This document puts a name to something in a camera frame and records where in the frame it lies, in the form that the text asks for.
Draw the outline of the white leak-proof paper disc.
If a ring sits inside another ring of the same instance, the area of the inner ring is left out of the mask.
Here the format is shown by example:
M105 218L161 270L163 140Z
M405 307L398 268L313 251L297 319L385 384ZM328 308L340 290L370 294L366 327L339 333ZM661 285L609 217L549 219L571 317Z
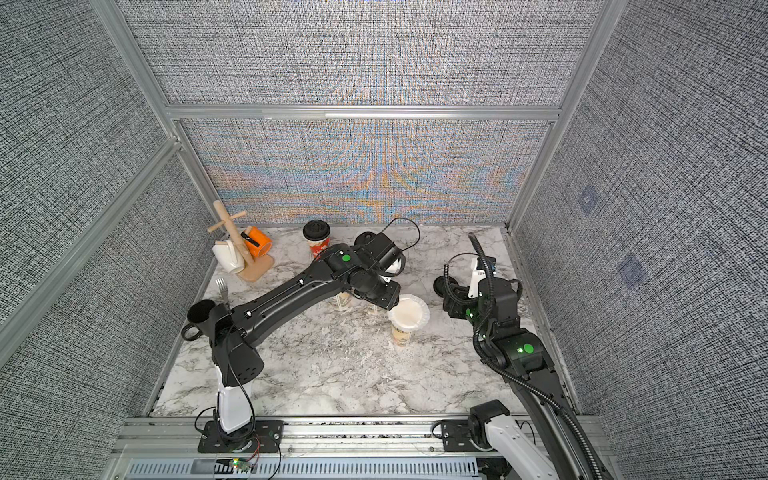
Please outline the white leak-proof paper disc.
M411 294L401 294L398 303L388 311L388 318L398 330L415 332L428 324L430 311L421 298Z

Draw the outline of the cream paper cup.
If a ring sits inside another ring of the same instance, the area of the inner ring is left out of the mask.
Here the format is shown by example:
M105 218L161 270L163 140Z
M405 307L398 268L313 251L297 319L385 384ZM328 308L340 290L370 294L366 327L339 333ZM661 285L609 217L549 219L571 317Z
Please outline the cream paper cup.
M408 330L402 330L399 326L391 325L393 343L398 347L407 346L413 339L413 332Z
M339 311L346 311L351 304L351 295L348 292L339 293L334 297L334 301Z

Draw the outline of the black cup lid back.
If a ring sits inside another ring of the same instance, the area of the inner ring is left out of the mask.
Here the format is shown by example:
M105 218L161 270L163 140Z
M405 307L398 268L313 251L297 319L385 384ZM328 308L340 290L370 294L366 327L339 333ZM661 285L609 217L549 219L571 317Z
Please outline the black cup lid back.
M433 281L433 290L440 298L444 298L446 296L448 288L456 289L458 287L458 281L451 276L448 276L447 279L444 277L437 277Z

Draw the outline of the red paper milk tea cup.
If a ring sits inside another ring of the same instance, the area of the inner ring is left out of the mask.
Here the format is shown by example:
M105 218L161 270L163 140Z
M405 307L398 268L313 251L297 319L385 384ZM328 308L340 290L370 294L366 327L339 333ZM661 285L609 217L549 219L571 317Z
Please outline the red paper milk tea cup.
M329 242L330 242L329 237L326 237L322 240L309 241L308 245L309 245L312 257L317 257L320 253L326 250L329 247Z

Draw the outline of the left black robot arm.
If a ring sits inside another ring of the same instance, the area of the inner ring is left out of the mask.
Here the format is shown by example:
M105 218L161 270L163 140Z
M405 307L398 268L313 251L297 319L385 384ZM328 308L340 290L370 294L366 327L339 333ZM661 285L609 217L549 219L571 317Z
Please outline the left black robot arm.
M389 271L396 263L404 263L403 250L376 235L367 244L325 249L306 269L255 300L233 308L215 303L198 329L209 339L219 372L216 419L221 431L230 435L255 417L245 386L264 369L258 345L289 320L340 293L391 310L401 290Z

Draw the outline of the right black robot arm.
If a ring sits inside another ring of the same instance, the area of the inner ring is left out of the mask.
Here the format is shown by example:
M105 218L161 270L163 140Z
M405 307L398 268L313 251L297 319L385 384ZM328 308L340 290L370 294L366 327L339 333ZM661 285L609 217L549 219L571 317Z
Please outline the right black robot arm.
M471 408L460 439L473 449L497 453L515 479L610 479L573 408L555 362L541 339L521 324L523 285L499 277L482 279L477 291L454 278L435 279L444 311L473 326L472 342L481 362L510 386L529 416L533 435L498 400Z

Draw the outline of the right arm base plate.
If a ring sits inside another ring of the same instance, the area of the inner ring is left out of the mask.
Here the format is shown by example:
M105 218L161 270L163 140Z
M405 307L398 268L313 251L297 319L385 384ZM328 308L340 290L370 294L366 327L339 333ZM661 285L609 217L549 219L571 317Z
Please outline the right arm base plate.
M441 419L432 424L432 437L442 442L443 450L449 453L479 452L473 443L467 419Z

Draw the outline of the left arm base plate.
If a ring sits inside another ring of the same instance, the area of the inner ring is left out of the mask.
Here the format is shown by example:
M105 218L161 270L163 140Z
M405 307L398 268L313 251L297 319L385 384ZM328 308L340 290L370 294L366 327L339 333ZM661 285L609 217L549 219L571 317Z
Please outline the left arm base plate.
M198 453L277 453L282 441L284 422L261 420L233 433L224 433L215 420L208 421L199 441Z

